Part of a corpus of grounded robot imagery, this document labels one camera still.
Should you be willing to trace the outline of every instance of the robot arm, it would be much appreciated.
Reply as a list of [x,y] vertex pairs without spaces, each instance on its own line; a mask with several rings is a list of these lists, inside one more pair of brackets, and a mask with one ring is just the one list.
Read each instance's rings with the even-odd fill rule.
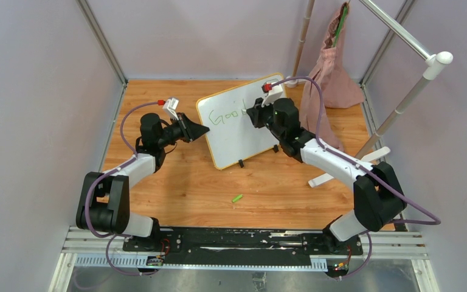
[[[130,212],[130,189],[162,167],[166,155],[164,147],[175,145],[180,140],[192,142],[210,130],[192,122],[184,113],[177,113],[177,104],[176,98],[170,98],[164,105],[164,111],[169,114],[171,124],[161,120],[155,113],[142,116],[140,137],[135,144],[137,153],[129,160],[132,162],[104,178],[90,193],[92,197],[89,214],[96,231],[135,235],[151,238],[154,243],[159,242],[158,220]],[[76,214],[76,225],[79,228],[88,229],[85,201],[92,183],[110,171],[90,172],[85,176]],[[106,195],[109,196],[108,203],[97,201],[98,197]]]
[[263,91],[267,96],[258,98],[255,105],[246,110],[253,126],[269,129],[289,157],[326,171],[353,191],[354,209],[323,229],[329,238],[326,244],[331,249],[342,246],[343,242],[366,230],[379,231],[405,209],[405,202],[380,187],[378,182],[359,168],[363,166],[402,192],[390,165],[385,162],[372,165],[360,161],[316,139],[313,133],[300,126],[299,112],[291,99],[279,98],[280,95],[276,99],[271,97],[279,92],[278,87],[281,85],[273,88],[265,86]]

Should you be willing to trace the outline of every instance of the pink bag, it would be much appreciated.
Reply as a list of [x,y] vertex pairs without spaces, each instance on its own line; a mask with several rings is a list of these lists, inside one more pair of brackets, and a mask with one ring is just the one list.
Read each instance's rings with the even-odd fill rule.
[[[325,102],[325,104],[322,105],[323,111],[319,136],[326,143],[341,151],[344,151],[343,145],[330,128],[325,106],[329,108],[349,108],[364,101],[364,96],[362,95],[359,85],[350,78],[343,68],[342,53],[346,32],[344,24],[341,28],[336,47],[332,47],[345,5],[348,8],[348,16],[350,9],[348,3],[345,3],[334,13],[333,19],[328,25],[325,38],[323,39],[317,63],[309,74],[309,77],[314,79],[321,87],[323,91],[323,100]],[[319,107],[319,93],[310,82],[306,82],[303,89],[302,103],[300,105],[300,123],[302,127],[313,133],[316,132]]]

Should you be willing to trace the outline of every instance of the wall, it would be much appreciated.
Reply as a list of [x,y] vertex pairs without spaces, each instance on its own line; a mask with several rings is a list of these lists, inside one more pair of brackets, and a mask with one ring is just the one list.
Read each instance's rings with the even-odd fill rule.
[[[418,1],[406,29],[432,52],[454,62],[384,136],[405,194],[441,217],[419,226],[441,291],[467,291],[467,1]],[[425,70],[422,59],[395,40],[369,84],[382,122]],[[409,212],[412,218],[424,218]]]
[[0,1],[0,291],[46,291],[122,86],[75,1]]
[[[299,74],[316,64],[343,0],[316,1]],[[375,1],[396,15],[403,0]],[[307,0],[89,0],[128,78],[258,78],[290,75]],[[386,27],[358,1],[347,19],[345,67],[360,78]]]

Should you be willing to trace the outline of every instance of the gray floor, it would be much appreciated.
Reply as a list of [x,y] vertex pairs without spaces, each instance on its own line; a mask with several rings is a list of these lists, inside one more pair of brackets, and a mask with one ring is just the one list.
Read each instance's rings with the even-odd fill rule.
[[[352,260],[351,269],[361,260]],[[80,268],[77,281],[90,287],[106,278],[110,268]],[[128,277],[114,273],[95,291],[393,291],[419,288],[410,260],[372,260],[359,274],[337,282],[324,273],[162,270],[153,276]],[[81,291],[72,283],[68,291]]]

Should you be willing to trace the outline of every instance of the wood surface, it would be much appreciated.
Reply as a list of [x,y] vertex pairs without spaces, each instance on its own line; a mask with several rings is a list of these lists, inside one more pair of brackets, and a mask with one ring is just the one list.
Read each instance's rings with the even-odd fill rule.
[[[178,111],[199,123],[195,108],[198,99],[245,82],[130,81],[104,169],[115,167],[131,156],[120,138],[119,125],[132,107],[175,96],[180,100]],[[286,90],[299,107],[303,86]],[[158,113],[169,121],[161,106],[148,106],[132,113],[124,127],[125,137],[132,144],[140,136],[140,118],[146,113]],[[355,155],[368,139],[361,107],[327,109],[327,115],[346,152]],[[266,151],[244,164],[243,169],[234,165],[217,170],[205,137],[190,144],[179,142],[176,150],[167,155],[162,168],[131,190],[130,208],[138,214],[158,218],[164,226],[295,229],[321,229],[353,208],[353,195],[342,183],[332,180],[312,189],[308,180],[323,171],[300,164],[282,151]],[[232,203],[232,198],[239,194],[244,197]]]

